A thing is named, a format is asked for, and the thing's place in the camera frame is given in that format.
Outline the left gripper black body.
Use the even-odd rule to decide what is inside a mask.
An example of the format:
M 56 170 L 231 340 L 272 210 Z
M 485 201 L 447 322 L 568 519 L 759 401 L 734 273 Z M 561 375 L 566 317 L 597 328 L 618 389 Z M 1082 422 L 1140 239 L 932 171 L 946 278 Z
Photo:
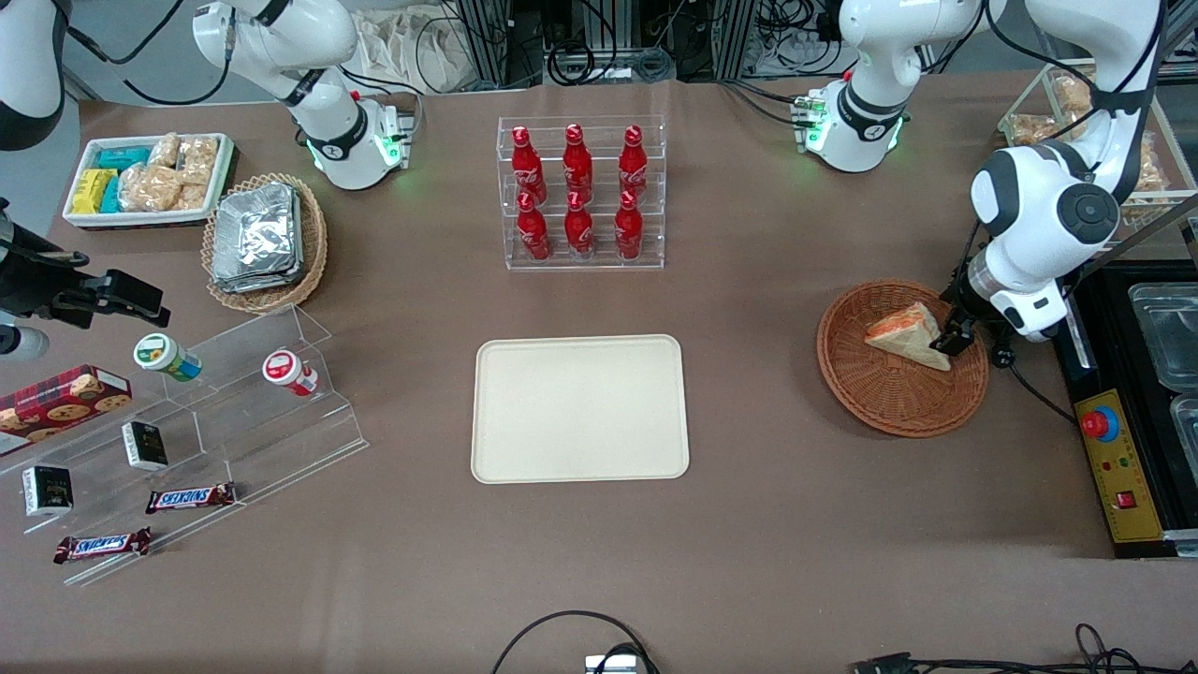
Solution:
M 975 321 L 994 320 L 994 308 L 984 299 L 970 283 L 970 265 L 961 263 L 952 272 L 950 281 L 950 316 L 955 320 L 972 318 Z

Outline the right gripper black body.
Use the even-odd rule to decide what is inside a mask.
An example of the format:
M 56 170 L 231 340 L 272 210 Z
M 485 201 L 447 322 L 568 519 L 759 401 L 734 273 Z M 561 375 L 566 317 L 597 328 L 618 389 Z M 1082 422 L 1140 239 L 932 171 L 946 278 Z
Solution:
M 1 308 L 19 318 L 44 318 L 65 324 L 89 324 L 90 312 L 71 302 L 87 274 L 42 266 L 42 251 L 63 249 L 34 231 L 17 225 L 7 214 L 10 201 L 1 200 Z

